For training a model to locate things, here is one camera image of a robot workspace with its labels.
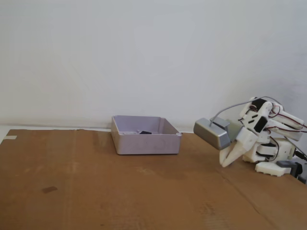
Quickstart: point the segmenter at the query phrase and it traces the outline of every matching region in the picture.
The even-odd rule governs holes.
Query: red wire
[[[304,124],[302,125],[302,124],[299,123],[298,121],[295,121],[294,119],[292,119],[292,118],[290,118],[290,117],[288,117],[288,116],[279,114],[279,113],[280,113],[280,106],[279,106],[279,105],[275,105],[275,106],[273,106],[273,107],[277,107],[277,106],[279,107],[278,113],[275,113],[273,110],[271,110],[271,112],[274,113],[274,114],[276,114],[276,115],[275,115],[275,116],[269,116],[269,118],[274,118],[274,117],[276,117],[277,115],[278,115],[278,116],[283,116],[283,117],[285,117],[285,118],[287,118],[287,119],[293,121],[294,123],[297,123],[297,124],[299,124],[299,125],[301,125],[301,126],[307,128],[307,126],[305,126]]]
[[[279,113],[280,113],[280,106],[279,106],[279,105],[274,105],[273,107],[277,107],[277,106],[278,106],[278,108],[279,108],[278,113],[275,113],[273,110],[271,110],[271,112],[274,113],[274,114],[276,114],[276,115],[275,115],[275,116],[270,116],[270,115],[269,115],[269,118],[274,118],[274,117],[276,117],[277,115],[279,115]]]

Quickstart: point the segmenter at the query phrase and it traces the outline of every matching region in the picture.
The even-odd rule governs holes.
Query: brown cardboard
[[[0,145],[0,230],[307,228],[307,188],[183,134],[178,155],[120,156],[110,133],[11,130]]]

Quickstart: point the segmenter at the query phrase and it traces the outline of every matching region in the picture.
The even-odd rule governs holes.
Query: black object
[[[302,177],[302,176],[298,176],[297,179],[298,179],[300,182],[302,182],[303,184],[306,184],[306,182],[307,182],[307,180],[306,180],[304,177]]]
[[[299,151],[297,151],[297,150],[294,151],[294,155],[296,155],[296,156],[299,157],[300,159],[303,159],[303,160],[306,160],[306,161],[307,161],[307,157],[306,157],[303,153],[301,153],[301,152],[299,152]]]
[[[303,172],[303,167],[300,163],[292,161],[277,161],[276,164],[281,168],[291,168],[290,174],[297,178]]]
[[[257,110],[260,110],[260,108],[263,106],[264,103],[267,101],[264,99],[259,98],[258,100],[253,101],[251,104],[256,106]]]
[[[264,116],[262,116],[257,122],[257,124],[255,125],[254,130],[257,133],[260,133],[264,129],[267,123],[268,123],[268,120]]]
[[[151,132],[142,131],[140,134],[151,134]]]
[[[262,146],[266,146],[266,147],[276,147],[276,145],[274,145],[273,143],[269,142],[267,144],[261,144]]]
[[[256,154],[260,157],[273,157],[272,155],[267,155],[267,154],[261,154],[259,152],[256,151]]]

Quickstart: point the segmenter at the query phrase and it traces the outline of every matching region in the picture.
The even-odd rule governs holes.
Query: cable
[[[222,109],[221,111],[219,111],[213,118],[212,118],[212,120],[211,120],[211,122],[210,122],[210,125],[209,126],[211,126],[212,125],[212,123],[213,123],[213,121],[217,118],[217,116],[221,113],[221,112],[224,112],[225,110],[227,110],[227,109],[231,109],[231,108],[233,108],[233,107],[236,107],[236,106],[239,106],[239,105],[242,105],[242,104],[247,104],[247,103],[250,103],[250,102],[253,102],[253,101],[256,101],[256,100],[258,100],[258,99],[260,99],[260,98],[264,98],[264,97],[266,97],[266,98],[270,98],[270,99],[272,99],[272,100],[274,100],[274,101],[276,101],[278,104],[280,104],[276,99],[274,99],[274,98],[272,98],[272,97],[268,97],[268,96],[263,96],[263,97],[257,97],[257,98],[255,98],[255,99],[253,99],[253,100],[251,100],[251,101],[248,101],[248,102],[243,102],[243,103],[239,103],[239,104],[234,104],[234,105],[232,105],[232,106],[229,106],[229,107],[227,107],[227,108],[225,108],[225,109]]]
[[[301,153],[303,153],[307,157],[307,155],[296,144],[294,144],[292,141],[290,141],[287,137],[284,136],[284,138],[286,138],[287,141],[289,141],[291,144],[293,144],[298,150],[301,151]]]
[[[275,143],[276,143],[276,145],[277,145],[277,154],[275,155],[275,157],[274,157],[274,159],[273,160],[275,160],[276,159],[276,157],[278,156],[278,153],[279,153],[279,144],[278,144],[278,142],[274,139],[274,138],[272,138],[272,137],[270,137]]]
[[[274,117],[276,117],[277,115],[279,115],[279,113],[280,113],[280,106],[279,106],[279,105],[274,105],[273,107],[277,107],[277,106],[278,106],[278,108],[279,108],[278,113],[275,113],[273,110],[271,110],[272,113],[275,114],[275,116],[270,116],[270,115],[269,115],[269,118],[274,118]]]

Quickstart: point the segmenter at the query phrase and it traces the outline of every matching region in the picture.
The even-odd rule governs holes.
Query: robotic arm
[[[277,102],[257,99],[256,97],[250,100],[253,101],[246,104],[240,113],[239,122],[242,124],[242,128],[236,136],[235,145],[220,148],[220,164],[226,167],[243,156],[244,161],[258,162],[256,165],[258,172],[277,176],[290,173],[291,167],[288,164],[285,165],[284,162],[280,162],[291,159],[295,147],[288,140],[284,138],[274,139],[270,134],[275,132],[299,141],[303,132],[306,132],[301,130],[305,127],[304,121],[286,113],[283,106]],[[197,126],[199,126],[198,121],[194,127],[194,132],[205,140],[207,138],[212,140],[208,133],[219,138],[223,136],[212,132],[213,128],[210,125],[202,125],[206,132],[205,135],[204,133],[200,135]]]

